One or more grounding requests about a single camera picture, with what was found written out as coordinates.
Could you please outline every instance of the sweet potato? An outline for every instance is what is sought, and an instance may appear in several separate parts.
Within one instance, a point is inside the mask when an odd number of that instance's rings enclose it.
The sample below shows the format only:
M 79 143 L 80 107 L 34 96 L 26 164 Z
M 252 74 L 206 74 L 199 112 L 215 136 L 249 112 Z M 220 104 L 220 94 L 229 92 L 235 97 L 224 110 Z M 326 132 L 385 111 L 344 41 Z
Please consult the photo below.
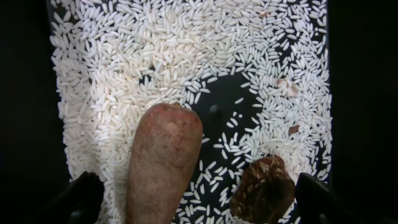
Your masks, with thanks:
M 192 110 L 161 103 L 142 117 L 127 186 L 128 224 L 170 224 L 197 162 L 203 128 Z

